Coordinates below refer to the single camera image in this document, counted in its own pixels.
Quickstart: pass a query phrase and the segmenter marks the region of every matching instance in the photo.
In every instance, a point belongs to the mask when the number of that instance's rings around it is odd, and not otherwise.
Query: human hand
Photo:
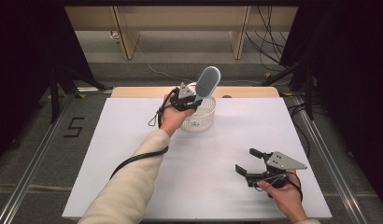
[[[195,110],[193,109],[178,111],[174,107],[169,106],[163,112],[163,123],[160,129],[166,131],[169,136],[172,136],[172,134],[182,126],[185,118],[192,115],[194,112]]]
[[[289,180],[300,187],[296,171],[289,170],[288,172],[294,173],[294,175],[289,175]],[[300,192],[294,186],[287,184],[281,189],[275,189],[266,181],[260,181],[257,184],[273,197],[278,208],[287,216],[291,223],[308,219],[302,206]]]

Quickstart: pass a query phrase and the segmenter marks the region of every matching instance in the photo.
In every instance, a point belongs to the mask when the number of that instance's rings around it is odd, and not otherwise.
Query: floor
[[[223,75],[220,85],[253,86],[266,80],[266,76],[283,69],[270,59],[262,56],[246,39],[242,58],[234,60],[228,36],[224,32],[143,32],[137,40],[138,50],[132,60],[124,61],[120,44],[110,37],[109,32],[77,32],[86,58],[97,81],[107,86],[161,86],[179,85],[183,81],[195,80],[207,65],[216,65]],[[261,45],[262,41],[254,33],[249,36]],[[279,45],[285,40],[275,34]],[[277,54],[273,45],[265,43],[263,49],[271,57]],[[291,77],[285,77],[275,87],[284,93],[287,106],[298,105],[300,92],[288,94],[287,83]],[[79,87],[88,86],[77,82]],[[30,167],[35,153],[45,145],[42,160],[34,169],[27,183],[27,191],[15,206],[12,223],[75,223],[62,218],[72,186],[83,162],[95,126],[106,98],[110,92],[83,92],[75,97],[61,98],[63,114],[61,122],[55,127],[52,136],[46,136],[50,126],[50,93],[42,96],[40,106],[25,124],[18,136],[19,147],[13,147],[0,159],[0,214],[4,205],[16,189],[23,175]],[[353,219],[342,200],[333,177],[328,172],[325,160],[319,153],[305,121],[304,112],[294,116],[300,127],[300,139],[308,151],[309,160],[316,174],[319,186],[330,206],[333,218],[321,223],[358,223]],[[326,147],[333,156],[336,166],[347,183],[352,196],[357,200],[362,211],[363,222],[383,223],[383,205],[374,190],[366,181],[358,164],[346,154],[348,150],[341,134],[337,131],[330,115],[314,98],[314,124],[317,126]],[[68,126],[82,127],[78,131],[69,130]],[[264,223],[289,223],[287,220],[264,221]]]

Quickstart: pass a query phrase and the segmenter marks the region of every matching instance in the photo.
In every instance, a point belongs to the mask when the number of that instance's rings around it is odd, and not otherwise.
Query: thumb
[[[273,188],[268,182],[266,181],[259,181],[258,183],[259,188],[263,189],[267,193],[273,195],[276,193],[276,189]]]

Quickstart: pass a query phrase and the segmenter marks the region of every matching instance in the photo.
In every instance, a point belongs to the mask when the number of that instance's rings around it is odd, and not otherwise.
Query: person's right hand
[[[295,170],[289,170],[288,172],[296,174]],[[295,175],[289,174],[289,179],[300,187],[299,180]],[[281,189],[275,189],[265,181],[258,182],[258,186],[273,196],[278,208],[287,216],[291,223],[308,219],[302,206],[300,193],[294,186],[287,184]]]

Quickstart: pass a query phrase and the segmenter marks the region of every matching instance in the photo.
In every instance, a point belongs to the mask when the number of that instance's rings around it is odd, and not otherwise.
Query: person's left hand
[[[169,106],[164,110],[163,123],[160,129],[166,131],[169,136],[172,136],[172,134],[180,128],[185,118],[192,115],[194,112],[195,110],[193,109],[178,111],[174,107]]]

